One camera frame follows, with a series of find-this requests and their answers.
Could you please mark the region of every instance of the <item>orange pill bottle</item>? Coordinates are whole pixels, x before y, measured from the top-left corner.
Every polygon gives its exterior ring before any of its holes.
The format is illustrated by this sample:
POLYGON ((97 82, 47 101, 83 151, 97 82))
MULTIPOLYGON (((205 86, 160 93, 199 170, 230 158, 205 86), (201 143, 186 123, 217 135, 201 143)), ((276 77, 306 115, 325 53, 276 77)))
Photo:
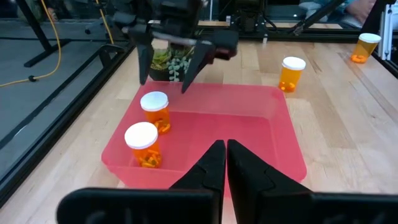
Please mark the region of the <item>orange pill bottle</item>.
POLYGON ((169 99, 165 93, 153 91, 145 94, 140 101, 141 108, 149 122, 154 124, 159 134, 170 131, 169 99))
POLYGON ((365 63, 380 40, 381 37, 376 34, 364 33, 359 35, 351 60, 355 63, 365 63))
POLYGON ((157 128, 149 122, 133 124, 124 133, 126 144, 141 167, 158 168, 162 164, 157 128))
POLYGON ((305 66, 306 63, 301 58, 286 57, 282 62, 278 87, 286 93, 293 92, 296 89, 305 66))

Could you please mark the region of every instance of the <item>wooden table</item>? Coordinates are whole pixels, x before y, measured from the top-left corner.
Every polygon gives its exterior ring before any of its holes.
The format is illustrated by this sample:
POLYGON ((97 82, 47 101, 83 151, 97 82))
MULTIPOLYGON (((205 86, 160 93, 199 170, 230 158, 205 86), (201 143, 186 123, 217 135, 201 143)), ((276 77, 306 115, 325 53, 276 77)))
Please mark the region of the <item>wooden table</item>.
MULTIPOLYGON (((158 47, 164 43, 156 42, 158 47)), ((324 192, 398 193, 398 80, 374 58, 349 60, 352 44, 240 42, 231 61, 207 66, 196 82, 277 86, 282 59, 307 62, 286 101, 308 174, 324 192)), ((0 211, 0 223, 55 223, 57 204, 83 187, 124 187, 101 153, 133 99, 134 51, 0 211)), ((234 223, 231 201, 223 223, 234 223)))

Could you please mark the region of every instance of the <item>pink plastic tub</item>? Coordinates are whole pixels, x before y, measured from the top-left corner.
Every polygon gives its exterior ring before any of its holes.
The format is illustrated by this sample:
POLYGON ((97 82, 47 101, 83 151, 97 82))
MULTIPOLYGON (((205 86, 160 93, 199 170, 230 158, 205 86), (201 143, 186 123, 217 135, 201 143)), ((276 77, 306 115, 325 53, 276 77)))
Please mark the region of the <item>pink plastic tub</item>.
MULTIPOLYGON (((217 140, 236 139, 261 159, 300 182, 307 170, 284 94, 275 87, 147 82, 140 87, 102 153, 102 161, 128 187, 167 189, 217 140), (150 91, 169 97, 171 130, 159 136, 162 167, 141 168, 124 142, 132 124, 145 121, 139 101, 150 91)), ((226 182, 225 196, 229 197, 226 182)))

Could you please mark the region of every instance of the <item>person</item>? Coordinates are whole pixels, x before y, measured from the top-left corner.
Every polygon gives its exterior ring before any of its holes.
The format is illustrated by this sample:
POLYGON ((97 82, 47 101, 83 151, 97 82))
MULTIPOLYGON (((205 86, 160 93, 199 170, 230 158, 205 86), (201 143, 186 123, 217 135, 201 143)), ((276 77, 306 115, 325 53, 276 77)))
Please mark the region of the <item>person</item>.
MULTIPOLYGON (((314 2, 303 2, 299 6, 307 10, 307 17, 324 6, 331 0, 314 0, 314 2)), ((320 22, 349 21, 356 27, 361 27, 368 18, 376 0, 346 0, 338 6, 330 15, 323 17, 320 22)))
POLYGON ((376 0, 355 0, 347 5, 345 11, 354 16, 360 23, 364 24, 375 2, 376 0))

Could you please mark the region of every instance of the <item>white bottle cap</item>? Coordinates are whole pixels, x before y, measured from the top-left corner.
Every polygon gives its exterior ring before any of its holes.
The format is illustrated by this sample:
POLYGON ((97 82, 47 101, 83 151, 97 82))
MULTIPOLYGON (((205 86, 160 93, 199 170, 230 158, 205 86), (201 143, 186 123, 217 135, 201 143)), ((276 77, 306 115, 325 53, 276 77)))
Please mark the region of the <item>white bottle cap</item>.
POLYGON ((144 111, 158 111, 169 105, 167 95, 160 91, 153 91, 145 94, 140 101, 144 111))
POLYGON ((282 62, 282 66, 290 70, 303 70, 305 61, 298 57, 286 57, 282 62))
POLYGON ((359 39, 362 40, 363 42, 374 44, 380 42, 381 37, 376 34, 364 33, 359 35, 359 39))
POLYGON ((149 122, 133 124, 124 133, 126 144, 132 149, 145 149, 157 140, 157 128, 149 122))

